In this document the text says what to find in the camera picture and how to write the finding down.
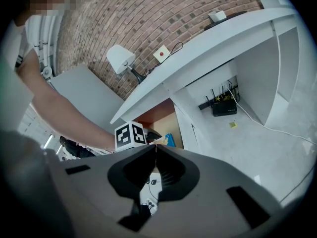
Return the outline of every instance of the white desk lamp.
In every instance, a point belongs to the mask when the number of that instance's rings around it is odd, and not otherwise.
[[[129,68],[137,77],[139,84],[141,84],[146,77],[140,75],[135,69],[130,67],[130,65],[134,62],[135,57],[135,54],[120,45],[114,45],[107,52],[107,58],[115,73],[120,74],[126,68]]]

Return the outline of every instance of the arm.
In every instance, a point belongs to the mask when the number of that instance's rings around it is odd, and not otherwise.
[[[49,86],[40,74],[34,50],[23,60],[18,75],[33,92],[32,105],[56,132],[68,139],[108,151],[114,151],[114,136],[85,118],[65,97]]]

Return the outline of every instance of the black rectangular slot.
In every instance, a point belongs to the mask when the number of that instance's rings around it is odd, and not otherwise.
[[[252,229],[269,219],[269,214],[242,187],[229,188],[227,193]]]
[[[82,166],[77,166],[77,167],[73,167],[73,168],[69,168],[65,170],[68,175],[72,175],[72,174],[79,173],[88,169],[90,169],[90,167],[88,167],[87,165],[82,165]]]

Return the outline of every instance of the blue object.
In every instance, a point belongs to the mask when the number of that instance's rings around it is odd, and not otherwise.
[[[165,139],[168,139],[167,145],[175,147],[174,138],[171,133],[165,135]]]

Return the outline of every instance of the brick wall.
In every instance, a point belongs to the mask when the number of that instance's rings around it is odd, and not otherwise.
[[[210,24],[208,13],[261,9],[259,0],[82,0],[75,11],[67,12],[58,41],[57,71],[61,73],[83,63],[121,98],[137,86],[128,71],[117,75],[106,53],[119,44],[135,53],[136,70],[157,64],[153,56],[161,45],[171,51],[188,42]]]

